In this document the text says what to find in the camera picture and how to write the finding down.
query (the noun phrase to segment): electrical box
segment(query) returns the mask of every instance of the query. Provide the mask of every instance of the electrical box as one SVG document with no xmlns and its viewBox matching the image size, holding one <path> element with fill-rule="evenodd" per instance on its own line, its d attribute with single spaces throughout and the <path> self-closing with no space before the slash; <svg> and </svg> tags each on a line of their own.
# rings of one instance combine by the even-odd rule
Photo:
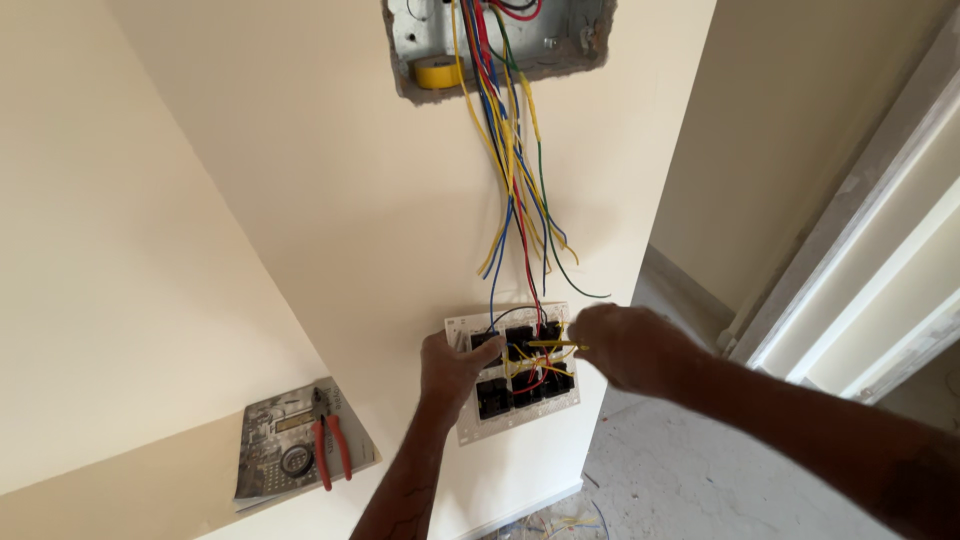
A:
<svg viewBox="0 0 960 540">
<path fill-rule="evenodd" d="M 459 84 L 446 88 L 420 87 L 414 63 L 423 59 L 453 55 L 451 4 L 447 0 L 382 0 L 383 18 L 390 39 L 391 67 L 396 91 L 416 104 L 436 102 L 462 95 Z M 460 0 L 456 2 L 457 44 L 463 62 L 464 82 L 476 90 L 472 62 L 468 52 L 466 28 Z M 613 21 L 615 0 L 541 0 L 537 16 L 521 21 L 503 15 L 504 27 L 517 66 L 527 79 L 536 81 L 589 71 L 607 61 L 607 43 Z M 526 0 L 508 4 L 526 5 Z M 490 47 L 503 52 L 503 38 L 493 12 L 480 3 Z M 520 13 L 532 12 L 530 8 Z M 503 64 L 494 61 L 497 70 Z"/>
<path fill-rule="evenodd" d="M 536 339 L 563 339 L 564 324 L 570 320 L 567 304 L 543 305 L 542 309 L 540 334 Z M 492 320 L 496 324 L 491 329 Z M 507 338 L 507 358 L 516 362 L 504 362 L 499 358 L 480 372 L 457 419 L 460 446 L 580 403 L 573 348 L 538 350 L 528 345 L 527 342 L 535 339 L 537 323 L 534 308 L 497 311 L 492 317 L 490 313 L 482 313 L 444 321 L 446 341 L 457 351 L 472 351 L 495 335 L 502 334 Z M 530 359 L 533 357 L 540 358 L 540 361 L 549 359 L 551 367 L 560 371 L 535 367 Z"/>
</svg>

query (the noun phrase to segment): wall switch board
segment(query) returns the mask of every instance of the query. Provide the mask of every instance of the wall switch board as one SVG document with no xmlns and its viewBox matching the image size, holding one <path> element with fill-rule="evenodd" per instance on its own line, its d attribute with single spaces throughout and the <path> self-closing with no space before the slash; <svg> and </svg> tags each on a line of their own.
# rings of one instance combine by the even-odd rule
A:
<svg viewBox="0 0 960 540">
<path fill-rule="evenodd" d="M 543 305 L 546 317 L 540 316 L 540 335 L 542 340 L 564 338 L 562 323 L 570 321 L 569 307 L 566 302 Z M 496 319 L 504 311 L 496 311 Z M 524 362 L 516 367 L 502 359 L 491 362 L 477 377 L 470 391 L 470 397 L 460 409 L 457 419 L 457 440 L 460 446 L 533 422 L 541 416 L 552 414 L 580 403 L 580 389 L 577 384 L 576 360 L 567 356 L 572 347 L 562 347 L 546 351 L 547 357 L 557 369 L 573 375 L 569 377 L 547 370 L 543 383 L 537 370 L 532 369 L 525 355 L 543 356 L 543 348 L 534 348 L 526 344 L 534 338 L 537 325 L 537 312 L 532 309 L 520 309 L 507 313 L 490 329 L 489 313 L 479 313 L 464 317 L 452 317 L 444 321 L 446 342 L 462 353 L 472 351 L 495 335 L 507 337 L 508 358 L 515 362 Z"/>
</svg>

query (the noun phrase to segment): green wire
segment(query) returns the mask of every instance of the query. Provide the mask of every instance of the green wire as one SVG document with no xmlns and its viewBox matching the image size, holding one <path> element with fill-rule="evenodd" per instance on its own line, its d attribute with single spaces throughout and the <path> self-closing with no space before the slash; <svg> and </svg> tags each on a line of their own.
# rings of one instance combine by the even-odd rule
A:
<svg viewBox="0 0 960 540">
<path fill-rule="evenodd" d="M 522 73 L 522 71 L 520 71 L 520 68 L 516 66 L 516 59 L 514 59 L 514 50 L 510 46 L 510 39 L 507 37 L 507 29 L 503 27 L 503 17 L 500 16 L 500 13 L 497 10 L 493 10 L 493 14 L 496 15 L 496 24 L 497 26 L 500 27 L 500 35 L 503 36 L 503 43 L 504 45 L 507 46 L 507 57 L 510 58 L 510 61 L 507 62 L 506 59 L 496 54 L 492 49 L 490 52 L 493 53 L 493 55 L 498 60 L 503 62 L 503 64 L 507 66 L 508 69 L 513 69 L 517 73 Z M 584 296 L 588 296 L 590 298 L 610 298 L 611 295 L 609 294 L 605 294 L 601 296 L 598 294 L 588 294 L 584 292 L 583 290 L 580 289 L 580 287 L 573 284 L 573 281 L 566 274 L 566 270 L 564 270 L 564 265 L 560 262 L 560 257 L 557 255 L 557 247 L 553 243 L 553 227 L 550 225 L 550 207 L 546 204 L 546 186 L 543 184 L 543 147 L 540 144 L 539 140 L 537 141 L 537 165 L 540 170 L 540 197 L 541 197 L 541 201 L 543 202 L 543 212 L 546 214 L 546 235 L 550 238 L 550 250 L 553 251 L 553 259 L 557 261 L 557 266 L 560 267 L 561 273 L 564 274 L 564 278 L 566 279 L 566 282 L 570 283 L 570 286 L 575 288 L 577 292 L 579 292 Z"/>
</svg>

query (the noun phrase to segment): bundle of wires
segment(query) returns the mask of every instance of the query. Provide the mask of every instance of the bundle of wires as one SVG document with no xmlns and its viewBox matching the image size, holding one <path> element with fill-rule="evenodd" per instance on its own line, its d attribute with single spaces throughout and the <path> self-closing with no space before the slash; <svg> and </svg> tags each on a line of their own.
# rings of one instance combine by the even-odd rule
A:
<svg viewBox="0 0 960 540">
<path fill-rule="evenodd" d="M 557 225 L 557 222 L 550 215 L 549 205 L 546 198 L 546 187 L 543 182 L 543 161 L 542 161 L 542 141 L 540 139 L 540 127 L 537 123 L 537 109 L 534 106 L 533 93 L 530 84 L 523 72 L 517 67 L 514 53 L 510 47 L 510 39 L 507 36 L 506 28 L 503 24 L 501 13 L 518 20 L 531 20 L 540 13 L 542 0 L 536 1 L 537 9 L 530 15 L 520 15 L 514 11 L 523 11 L 534 6 L 534 2 L 523 6 L 509 5 L 502 0 L 492 0 L 491 10 L 496 17 L 497 26 L 503 37 L 503 56 L 497 55 L 490 47 L 488 40 L 487 25 L 484 20 L 483 8 L 478 0 L 460 0 L 461 15 L 466 28 L 467 42 L 472 63 L 473 75 L 477 84 L 477 93 L 480 97 L 481 113 L 484 118 L 487 130 L 484 131 L 480 121 L 477 118 L 473 103 L 470 101 L 467 86 L 461 81 L 460 85 L 467 98 L 467 105 L 477 131 L 483 138 L 487 149 L 490 151 L 491 158 L 495 164 L 497 173 L 503 183 L 506 193 L 505 218 L 502 225 L 493 237 L 490 251 L 487 258 L 481 264 L 478 275 L 483 276 L 485 280 L 493 272 L 491 291 L 490 291 L 490 315 L 491 328 L 493 328 L 493 294 L 496 290 L 496 280 L 500 274 L 500 265 L 503 261 L 503 254 L 506 250 L 507 232 L 511 223 L 516 224 L 519 232 L 520 242 L 523 246 L 524 271 L 526 274 L 527 285 L 530 287 L 530 293 L 534 299 L 534 305 L 537 309 L 537 334 L 539 335 L 540 313 L 540 294 L 534 280 L 534 274 L 530 263 L 530 247 L 537 258 L 540 258 L 542 250 L 542 287 L 541 294 L 546 293 L 546 275 L 552 266 L 548 260 L 547 242 L 549 241 L 550 250 L 553 253 L 553 259 L 557 267 L 564 274 L 566 281 L 579 293 L 591 298 L 607 298 L 610 295 L 587 294 L 573 283 L 566 274 L 560 257 L 557 255 L 556 244 L 560 244 L 561 251 L 569 250 L 573 255 L 574 261 L 579 264 L 580 260 L 577 254 L 570 248 L 566 241 L 566 233 Z M 457 17 L 456 2 L 450 5 L 450 25 L 454 38 L 454 55 L 457 59 L 458 68 L 460 65 L 460 51 L 457 43 Z M 497 71 L 494 66 L 494 59 L 503 64 L 503 85 L 497 77 Z M 537 138 L 538 165 L 540 171 L 540 186 L 534 181 L 533 175 L 527 165 L 528 159 L 523 147 L 523 139 L 520 136 L 520 110 L 519 99 L 515 89 L 515 81 L 519 81 L 523 87 L 531 119 L 534 126 L 534 134 Z M 540 230 L 537 230 L 534 216 L 540 221 Z"/>
</svg>

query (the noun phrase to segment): concrete floor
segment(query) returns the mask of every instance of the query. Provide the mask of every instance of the concrete floor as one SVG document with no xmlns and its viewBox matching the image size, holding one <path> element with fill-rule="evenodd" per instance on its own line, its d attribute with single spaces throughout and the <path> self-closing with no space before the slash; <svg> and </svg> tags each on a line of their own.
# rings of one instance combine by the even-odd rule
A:
<svg viewBox="0 0 960 540">
<path fill-rule="evenodd" d="M 715 335 L 709 332 L 723 330 L 722 323 L 684 318 L 689 306 L 670 306 L 673 293 L 660 286 L 661 276 L 648 274 L 640 272 L 635 305 L 672 309 L 671 319 L 710 345 Z M 670 403 L 613 388 L 590 443 L 584 489 L 487 538 L 542 539 L 544 525 L 555 530 L 564 517 L 599 518 L 592 503 L 615 540 L 899 538 L 751 437 Z M 595 528 L 600 524 L 596 519 L 586 527 L 561 529 L 555 537 L 605 538 L 604 529 Z"/>
</svg>

